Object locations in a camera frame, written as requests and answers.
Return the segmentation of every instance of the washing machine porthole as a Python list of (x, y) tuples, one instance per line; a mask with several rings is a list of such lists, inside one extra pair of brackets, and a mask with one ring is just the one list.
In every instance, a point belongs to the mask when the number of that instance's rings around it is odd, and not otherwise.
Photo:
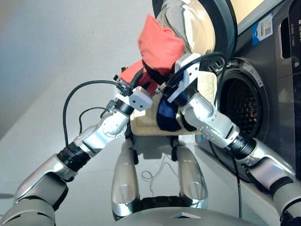
[(262, 99), (255, 83), (245, 74), (233, 71), (222, 85), (219, 111), (246, 134), (256, 137), (263, 115)]

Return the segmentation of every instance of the robotic arm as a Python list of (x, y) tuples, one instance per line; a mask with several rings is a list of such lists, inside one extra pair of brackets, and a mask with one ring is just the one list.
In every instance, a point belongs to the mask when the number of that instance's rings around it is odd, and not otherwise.
[[(161, 85), (157, 93), (162, 91), (169, 102), (177, 103), (188, 124), (201, 130), (212, 143), (231, 152), (258, 183), (271, 191), (282, 225), (293, 226), (300, 222), (301, 183), (294, 177), (294, 170), (262, 142), (243, 134), (194, 88), (199, 59), (197, 54), (184, 55), (179, 59), (175, 72), (185, 68), (181, 79)], [(132, 89), (126, 83), (124, 87), (126, 92), (117, 94), (116, 99), (108, 104), (109, 116), (86, 129), (19, 186), (15, 194), (16, 203), (3, 217), (2, 226), (55, 225), (54, 211), (67, 195), (66, 182), (72, 181), (79, 169), (110, 141), (125, 133), (134, 109), (141, 111), (152, 105), (151, 97), (143, 88)]]
[(133, 89), (124, 81), (115, 79), (124, 91), (109, 102), (110, 114), (83, 131), (25, 179), (15, 194), (15, 205), (0, 222), (2, 226), (54, 226), (54, 211), (68, 193), (66, 182), (71, 182), (78, 171), (110, 141), (124, 135), (134, 109), (143, 111), (151, 107), (152, 99), (146, 90), (141, 87)]
[[(176, 62), (176, 69), (200, 56), (183, 56)], [(256, 138), (250, 138), (239, 130), (227, 116), (218, 112), (192, 85), (199, 63), (183, 72), (183, 79), (170, 84), (163, 92), (168, 101), (175, 101), (185, 120), (201, 130), (204, 138), (226, 152), (232, 153), (237, 163), (245, 166), (249, 175), (273, 194), (273, 201), (281, 216), (281, 225), (299, 225), (301, 222), (301, 183), (293, 168), (276, 152)]]

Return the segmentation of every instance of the orange cloth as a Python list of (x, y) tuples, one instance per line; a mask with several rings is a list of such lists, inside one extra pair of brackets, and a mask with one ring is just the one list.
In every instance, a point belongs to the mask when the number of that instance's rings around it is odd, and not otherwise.
[[(162, 76), (168, 76), (173, 64), (182, 56), (185, 46), (182, 39), (174, 36), (174, 32), (162, 26), (151, 15), (147, 15), (144, 28), (138, 39), (138, 46), (143, 61)], [(134, 75), (143, 68), (142, 61), (134, 63), (119, 75), (120, 78), (130, 83)], [(157, 83), (143, 70), (143, 77), (138, 86), (149, 82), (147, 91), (154, 95)]]

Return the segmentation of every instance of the beige towel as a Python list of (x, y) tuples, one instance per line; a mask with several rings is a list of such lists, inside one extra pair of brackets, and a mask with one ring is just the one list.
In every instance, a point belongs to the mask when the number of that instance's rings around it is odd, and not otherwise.
[[(198, 74), (198, 90), (199, 92), (211, 103), (214, 102), (214, 97), (217, 89), (216, 76), (210, 72), (199, 72)], [(153, 100), (153, 105), (151, 108), (145, 111), (134, 110), (131, 115), (131, 130), (137, 136), (177, 136), (177, 135), (190, 135), (196, 134), (201, 135), (200, 131), (187, 131), (182, 124), (180, 114), (176, 116), (176, 120), (181, 125), (182, 129), (176, 132), (169, 132), (161, 130), (157, 125), (156, 115), (158, 110), (158, 105), (162, 94), (155, 95)]]

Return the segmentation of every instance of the navy blue cloth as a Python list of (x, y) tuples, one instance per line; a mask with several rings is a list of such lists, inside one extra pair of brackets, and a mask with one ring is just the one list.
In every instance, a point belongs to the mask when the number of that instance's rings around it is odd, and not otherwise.
[(178, 105), (167, 101), (162, 97), (157, 111), (157, 124), (161, 130), (175, 132), (181, 129), (180, 124), (175, 119), (178, 112)]

